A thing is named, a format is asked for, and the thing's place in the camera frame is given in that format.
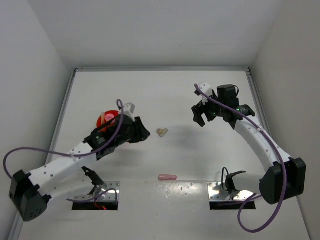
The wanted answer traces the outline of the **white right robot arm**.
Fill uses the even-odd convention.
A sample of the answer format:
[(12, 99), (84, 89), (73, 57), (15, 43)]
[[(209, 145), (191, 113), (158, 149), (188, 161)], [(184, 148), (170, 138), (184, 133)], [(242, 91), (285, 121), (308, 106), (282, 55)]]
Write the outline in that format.
[(229, 173), (224, 181), (225, 190), (235, 193), (248, 190), (261, 195), (270, 205), (304, 193), (306, 163), (285, 152), (264, 130), (255, 112), (241, 105), (239, 88), (232, 84), (221, 85), (214, 91), (207, 83), (195, 85), (195, 92), (202, 99), (194, 105), (193, 121), (204, 127), (215, 118), (222, 118), (247, 142), (260, 160), (264, 175), (247, 173), (244, 170)]

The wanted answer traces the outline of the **beige yellow pencil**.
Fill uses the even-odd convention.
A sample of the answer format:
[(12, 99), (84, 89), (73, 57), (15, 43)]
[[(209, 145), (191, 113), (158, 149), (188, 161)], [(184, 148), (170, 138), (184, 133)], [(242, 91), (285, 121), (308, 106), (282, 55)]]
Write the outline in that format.
[(102, 112), (102, 113), (101, 113), (100, 123), (101, 123), (101, 125), (103, 125), (103, 124), (105, 123), (105, 112)]

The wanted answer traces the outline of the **pink capped clear bottle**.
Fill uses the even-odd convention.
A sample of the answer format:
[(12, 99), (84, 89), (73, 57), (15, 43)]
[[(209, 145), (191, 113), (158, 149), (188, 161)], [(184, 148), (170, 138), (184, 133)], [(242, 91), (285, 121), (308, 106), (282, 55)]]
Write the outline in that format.
[(115, 122), (115, 115), (112, 114), (112, 113), (107, 113), (104, 118), (105, 118), (105, 122), (108, 123), (108, 122), (111, 122), (111, 123), (114, 123)]

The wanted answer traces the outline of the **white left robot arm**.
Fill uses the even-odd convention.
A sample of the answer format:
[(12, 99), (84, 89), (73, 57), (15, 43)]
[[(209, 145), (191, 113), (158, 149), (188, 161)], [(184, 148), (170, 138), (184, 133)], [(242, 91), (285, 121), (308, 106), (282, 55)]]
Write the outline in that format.
[(9, 198), (24, 222), (30, 222), (44, 213), (53, 198), (52, 189), (58, 183), (83, 169), (86, 176), (92, 172), (88, 165), (95, 163), (125, 143), (145, 141), (151, 133), (140, 117), (116, 116), (94, 129), (69, 153), (28, 173), (17, 171), (11, 177)]

